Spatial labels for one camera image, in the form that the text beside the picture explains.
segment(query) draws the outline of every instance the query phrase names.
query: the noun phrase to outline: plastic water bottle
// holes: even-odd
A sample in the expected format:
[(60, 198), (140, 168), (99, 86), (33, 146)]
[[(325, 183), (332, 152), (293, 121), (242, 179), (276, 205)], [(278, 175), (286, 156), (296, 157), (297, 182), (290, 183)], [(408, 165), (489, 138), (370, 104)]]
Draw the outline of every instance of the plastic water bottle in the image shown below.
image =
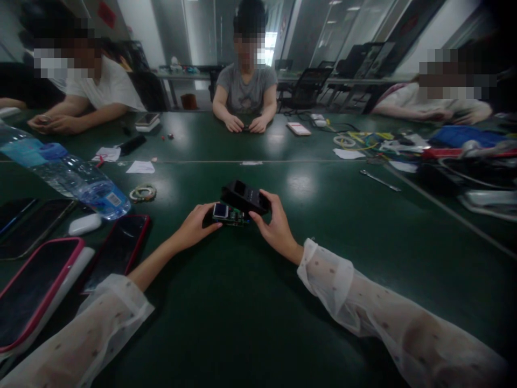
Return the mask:
[(70, 155), (61, 144), (50, 143), (39, 149), (58, 182), (79, 201), (102, 217), (114, 220), (131, 209), (131, 202), (97, 167)]
[(73, 198), (73, 195), (56, 180), (54, 173), (48, 168), (47, 160), (39, 154), (38, 150), (41, 147), (43, 143), (31, 134), (0, 122), (0, 151), (34, 172), (58, 193)]

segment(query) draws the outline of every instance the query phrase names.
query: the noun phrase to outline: phone screen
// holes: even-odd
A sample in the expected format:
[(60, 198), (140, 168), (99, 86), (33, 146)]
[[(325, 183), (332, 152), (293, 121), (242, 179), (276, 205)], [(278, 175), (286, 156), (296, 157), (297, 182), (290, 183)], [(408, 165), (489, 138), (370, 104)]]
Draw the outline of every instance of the phone screen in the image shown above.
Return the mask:
[(43, 245), (5, 290), (0, 297), (0, 348), (23, 333), (78, 243), (73, 239)]
[(15, 199), (0, 207), (0, 235), (12, 227), (16, 220), (37, 202), (33, 198)]
[(143, 125), (143, 124), (146, 124), (146, 125), (149, 125), (151, 124), (154, 120), (156, 120), (156, 118), (158, 118), (158, 114), (156, 113), (147, 113), (146, 115), (144, 115), (141, 119), (139, 119), (137, 122), (136, 122), (136, 125)]
[(94, 261), (84, 293), (92, 292), (110, 274), (126, 275), (140, 248), (149, 216), (125, 216), (111, 229)]
[(0, 260), (17, 259), (28, 253), (40, 238), (52, 231), (56, 221), (75, 201), (71, 199), (51, 199), (6, 236), (0, 244)]

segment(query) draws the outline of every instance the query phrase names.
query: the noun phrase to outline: white t-shirt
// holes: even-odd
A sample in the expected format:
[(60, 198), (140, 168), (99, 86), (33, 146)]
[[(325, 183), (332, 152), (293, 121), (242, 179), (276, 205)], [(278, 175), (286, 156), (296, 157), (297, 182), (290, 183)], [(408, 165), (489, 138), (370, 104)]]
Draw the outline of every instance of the white t-shirt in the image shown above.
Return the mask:
[(490, 108), (487, 103), (475, 99), (430, 100), (425, 96), (424, 90), (420, 90), (420, 86), (416, 82), (390, 94), (378, 104), (378, 106), (388, 105), (408, 108), (417, 112), (429, 112), (441, 108), (460, 113), (465, 110), (474, 112)]
[(67, 95), (86, 97), (95, 109), (112, 103), (121, 103), (133, 112), (146, 112), (125, 70), (105, 56), (102, 57), (102, 74), (98, 85), (93, 78), (69, 78), (66, 82)]

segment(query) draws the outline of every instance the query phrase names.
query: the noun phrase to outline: blue bottle cap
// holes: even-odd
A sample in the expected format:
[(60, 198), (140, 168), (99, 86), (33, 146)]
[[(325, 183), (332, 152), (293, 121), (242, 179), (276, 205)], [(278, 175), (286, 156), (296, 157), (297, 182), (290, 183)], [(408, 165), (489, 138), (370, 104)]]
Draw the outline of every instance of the blue bottle cap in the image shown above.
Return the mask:
[(68, 155), (68, 151), (59, 143), (49, 143), (38, 150), (39, 154), (46, 160), (61, 159)]

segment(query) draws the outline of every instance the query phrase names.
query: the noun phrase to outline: circuit board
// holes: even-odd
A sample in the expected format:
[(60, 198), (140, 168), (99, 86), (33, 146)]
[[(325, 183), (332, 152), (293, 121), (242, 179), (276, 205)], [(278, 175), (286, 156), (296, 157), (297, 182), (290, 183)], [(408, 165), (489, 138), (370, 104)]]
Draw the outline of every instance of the circuit board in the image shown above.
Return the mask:
[(210, 224), (222, 223), (228, 226), (245, 226), (249, 224), (244, 212), (226, 204), (217, 203), (212, 212), (207, 213), (203, 221), (203, 227)]

